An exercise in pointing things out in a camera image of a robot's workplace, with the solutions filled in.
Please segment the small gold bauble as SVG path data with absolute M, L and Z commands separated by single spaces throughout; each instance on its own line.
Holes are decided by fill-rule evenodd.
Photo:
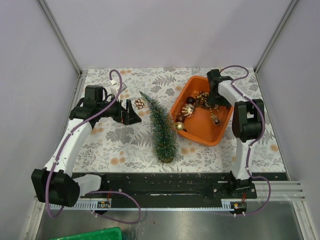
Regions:
M 181 121 L 177 121 L 174 126 L 177 131 L 182 131 L 184 129 L 184 123 Z

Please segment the small green christmas tree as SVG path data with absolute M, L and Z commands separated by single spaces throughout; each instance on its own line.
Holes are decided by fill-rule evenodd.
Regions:
M 152 149 L 155 157 L 163 164 L 169 164 L 178 155 L 178 135 L 168 109 L 154 97 L 140 91 L 150 115 Z

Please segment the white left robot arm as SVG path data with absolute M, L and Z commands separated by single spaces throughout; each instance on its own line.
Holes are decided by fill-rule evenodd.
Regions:
M 109 186 L 97 174 L 73 178 L 73 168 L 80 150 L 96 123 L 112 118 L 125 126 L 141 123 L 131 100 L 126 106 L 116 98 L 108 101 L 107 90 L 99 85 L 85 87 L 84 97 L 73 108 L 65 134 L 56 151 L 42 169 L 35 169 L 31 181 L 38 200 L 47 206 L 73 207 L 78 199 L 90 192 L 96 197 L 107 195 Z

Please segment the brown pine cone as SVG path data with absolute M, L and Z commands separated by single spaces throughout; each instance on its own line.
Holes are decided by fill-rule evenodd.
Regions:
M 145 108 L 145 102 L 138 98 L 134 101 L 135 106 L 137 107 L 138 110 L 144 109 Z

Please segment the orange plastic tub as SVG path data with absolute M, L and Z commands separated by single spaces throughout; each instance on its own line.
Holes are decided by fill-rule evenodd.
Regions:
M 187 103 L 186 100 L 188 97 L 195 98 L 200 92 L 208 92 L 209 90 L 210 86 L 206 77 L 192 76 L 184 85 L 181 93 L 171 107 L 170 113 L 173 120 L 176 120 L 177 116 L 181 114 L 182 107 Z M 180 130 L 177 133 L 199 144 L 210 147 L 216 146 L 224 136 L 233 110 L 233 107 L 227 109 L 224 106 L 219 107 L 219 111 L 197 107 L 193 116 L 186 118 L 183 122 L 187 132 Z M 213 120 L 215 118 L 221 120 L 220 125 L 214 125 Z

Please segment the gold and brown ornament pile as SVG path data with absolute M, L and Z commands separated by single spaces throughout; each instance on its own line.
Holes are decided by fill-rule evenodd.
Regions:
M 199 94 L 195 96 L 194 107 L 195 108 L 201 107 L 203 109 L 210 110 L 210 111 L 211 110 L 219 111 L 220 106 L 217 104 L 215 104 L 214 106 L 209 105 L 208 98 L 209 98 L 208 92 L 201 92 L 200 91 Z

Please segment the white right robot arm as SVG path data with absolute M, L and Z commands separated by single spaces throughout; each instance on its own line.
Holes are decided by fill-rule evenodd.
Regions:
M 265 105 L 262 99 L 251 99 L 245 95 L 235 86 L 234 79 L 222 76 L 218 69 L 210 70 L 206 76 L 209 83 L 207 104 L 211 107 L 233 107 L 231 128 L 236 138 L 236 162 L 227 191 L 231 197 L 239 198 L 253 179 L 251 153 L 265 131 Z

